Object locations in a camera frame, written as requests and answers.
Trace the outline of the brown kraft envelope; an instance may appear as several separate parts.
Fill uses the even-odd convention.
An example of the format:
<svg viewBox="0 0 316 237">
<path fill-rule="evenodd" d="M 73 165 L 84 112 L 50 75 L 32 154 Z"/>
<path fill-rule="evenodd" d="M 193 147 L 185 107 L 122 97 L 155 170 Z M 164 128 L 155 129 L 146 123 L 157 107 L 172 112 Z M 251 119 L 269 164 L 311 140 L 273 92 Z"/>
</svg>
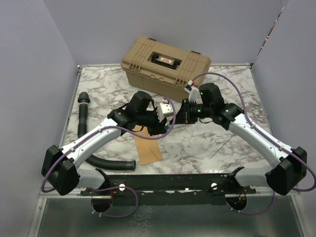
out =
<svg viewBox="0 0 316 237">
<path fill-rule="evenodd" d="M 134 137 L 140 165 L 147 165 L 162 160 L 157 140 Z"/>
</svg>

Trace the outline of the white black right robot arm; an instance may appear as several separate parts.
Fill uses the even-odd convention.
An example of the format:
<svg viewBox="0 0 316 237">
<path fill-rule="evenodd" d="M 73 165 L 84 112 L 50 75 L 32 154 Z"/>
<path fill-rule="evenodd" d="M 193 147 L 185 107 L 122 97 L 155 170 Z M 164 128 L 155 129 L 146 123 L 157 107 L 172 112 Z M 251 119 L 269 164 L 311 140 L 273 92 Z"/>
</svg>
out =
<svg viewBox="0 0 316 237">
<path fill-rule="evenodd" d="M 186 85 L 189 97 L 184 99 L 175 119 L 175 124 L 193 124 L 198 119 L 210 118 L 242 138 L 269 163 L 266 167 L 239 167 L 227 180 L 227 188 L 238 193 L 244 187 L 270 187 L 280 195 L 288 194 L 305 176 L 307 152 L 292 148 L 279 141 L 253 121 L 247 121 L 244 110 L 234 103 L 225 103 L 219 87 L 206 83 L 199 88 Z"/>
</svg>

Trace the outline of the tan plastic toolbox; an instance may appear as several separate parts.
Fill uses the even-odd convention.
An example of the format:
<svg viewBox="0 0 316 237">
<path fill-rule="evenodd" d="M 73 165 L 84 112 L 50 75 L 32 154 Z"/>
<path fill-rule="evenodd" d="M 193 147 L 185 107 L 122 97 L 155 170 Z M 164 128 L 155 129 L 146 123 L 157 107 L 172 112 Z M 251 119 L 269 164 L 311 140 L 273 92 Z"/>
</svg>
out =
<svg viewBox="0 0 316 237">
<path fill-rule="evenodd" d="M 131 86 L 180 103 L 189 96 L 184 90 L 188 81 L 208 72 L 211 59 L 195 51 L 140 37 L 120 64 Z"/>
</svg>

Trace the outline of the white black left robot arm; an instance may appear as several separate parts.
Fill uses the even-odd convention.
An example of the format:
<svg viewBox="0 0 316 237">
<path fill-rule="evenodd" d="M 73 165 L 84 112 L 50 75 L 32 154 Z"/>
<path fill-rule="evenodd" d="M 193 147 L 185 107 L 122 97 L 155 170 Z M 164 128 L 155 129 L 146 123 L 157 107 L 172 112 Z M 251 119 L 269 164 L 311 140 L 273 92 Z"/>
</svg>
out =
<svg viewBox="0 0 316 237">
<path fill-rule="evenodd" d="M 99 195 L 105 194 L 109 189 L 106 174 L 97 169 L 81 169 L 80 166 L 102 146 L 125 133 L 143 138 L 133 131 L 137 125 L 147 128 L 147 140 L 166 137 L 173 129 L 166 128 L 165 125 L 168 117 L 176 116 L 174 104 L 169 98 L 165 98 L 164 102 L 148 110 L 153 102 L 149 94 L 138 91 L 130 102 L 112 110 L 98 126 L 76 141 L 61 148 L 55 145 L 48 148 L 41 170 L 41 191 L 57 191 L 64 196 L 76 188 L 89 188 Z"/>
</svg>

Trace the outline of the black metal base rail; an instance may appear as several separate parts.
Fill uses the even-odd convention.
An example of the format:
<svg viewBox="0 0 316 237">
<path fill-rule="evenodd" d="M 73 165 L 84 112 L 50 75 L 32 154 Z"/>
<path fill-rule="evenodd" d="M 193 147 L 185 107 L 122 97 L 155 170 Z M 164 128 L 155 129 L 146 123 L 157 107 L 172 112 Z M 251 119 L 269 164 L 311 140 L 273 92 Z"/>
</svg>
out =
<svg viewBox="0 0 316 237">
<path fill-rule="evenodd" d="M 114 190 L 95 192 L 87 188 L 80 194 L 94 200 L 111 198 L 113 205 L 224 205 L 225 196 L 236 197 L 242 191 L 254 194 L 250 187 L 243 188 L 228 173 L 162 174 L 162 175 L 109 175 L 107 188 L 124 184 L 131 191 Z"/>
</svg>

